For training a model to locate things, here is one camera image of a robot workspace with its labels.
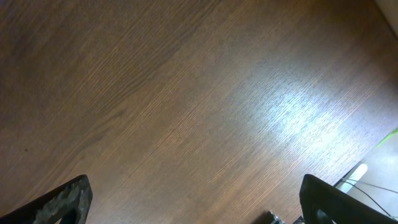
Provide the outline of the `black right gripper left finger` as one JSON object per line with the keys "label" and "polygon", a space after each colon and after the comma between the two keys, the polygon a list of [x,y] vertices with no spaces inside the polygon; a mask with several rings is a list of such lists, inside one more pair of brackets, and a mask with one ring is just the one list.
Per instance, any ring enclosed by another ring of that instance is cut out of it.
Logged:
{"label": "black right gripper left finger", "polygon": [[92,199],[88,176],[79,175],[1,217],[1,223],[85,224]]}

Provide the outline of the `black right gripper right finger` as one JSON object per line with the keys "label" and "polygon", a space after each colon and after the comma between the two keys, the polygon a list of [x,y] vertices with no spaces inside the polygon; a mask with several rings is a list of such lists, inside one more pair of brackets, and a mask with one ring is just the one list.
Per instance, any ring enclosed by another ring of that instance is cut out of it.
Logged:
{"label": "black right gripper right finger", "polygon": [[304,175],[299,197],[306,224],[397,224],[311,174]]}

